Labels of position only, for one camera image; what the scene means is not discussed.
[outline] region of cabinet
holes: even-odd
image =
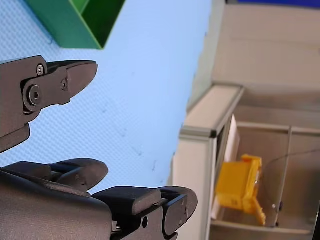
[[[266,240],[277,239],[274,235],[311,239],[320,200],[320,113],[239,105],[243,92],[242,86],[215,84],[187,115],[172,183],[193,189],[199,203],[180,238],[207,240],[211,230],[213,240],[254,234]],[[222,162],[242,154],[260,156],[266,166],[258,195],[266,227],[254,216],[221,209],[215,202]]]

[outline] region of yellow object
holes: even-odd
[[[215,194],[222,207],[255,215],[264,226],[266,215],[257,201],[261,168],[262,159],[257,156],[243,155],[241,161],[224,162]]]

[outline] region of light blue table surface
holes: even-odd
[[[0,166],[93,158],[109,174],[91,192],[165,185],[210,11],[210,0],[127,0],[104,50],[65,49],[23,0],[0,0],[0,61],[42,55],[99,64],[69,104],[30,123],[30,138],[2,153]]]

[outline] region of green container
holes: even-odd
[[[63,48],[103,49],[126,0],[25,0]]]

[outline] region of beige wall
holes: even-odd
[[[226,5],[212,79],[245,85],[246,105],[320,111],[320,11]]]

